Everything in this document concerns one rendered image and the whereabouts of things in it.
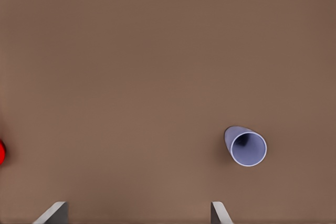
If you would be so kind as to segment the red tray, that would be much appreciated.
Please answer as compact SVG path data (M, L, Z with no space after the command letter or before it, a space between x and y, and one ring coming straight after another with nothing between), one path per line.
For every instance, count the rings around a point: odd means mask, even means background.
M6 158L6 146L0 139L0 165L3 164L5 158Z

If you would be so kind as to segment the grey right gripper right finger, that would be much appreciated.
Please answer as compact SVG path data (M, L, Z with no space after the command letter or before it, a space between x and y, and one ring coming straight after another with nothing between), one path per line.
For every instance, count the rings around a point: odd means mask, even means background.
M220 201L211 202L211 224L234 224L224 204Z

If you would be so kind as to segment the lavender blue cup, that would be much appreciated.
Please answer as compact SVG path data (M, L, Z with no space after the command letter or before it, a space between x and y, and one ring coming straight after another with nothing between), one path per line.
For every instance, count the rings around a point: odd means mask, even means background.
M233 160L241 166L256 166L267 154L265 139L246 127L228 127L224 132L224 141Z

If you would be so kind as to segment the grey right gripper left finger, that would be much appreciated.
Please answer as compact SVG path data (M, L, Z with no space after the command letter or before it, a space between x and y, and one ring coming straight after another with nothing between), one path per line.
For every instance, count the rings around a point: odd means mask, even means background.
M58 201L49 207L33 224L68 224L69 206L66 201Z

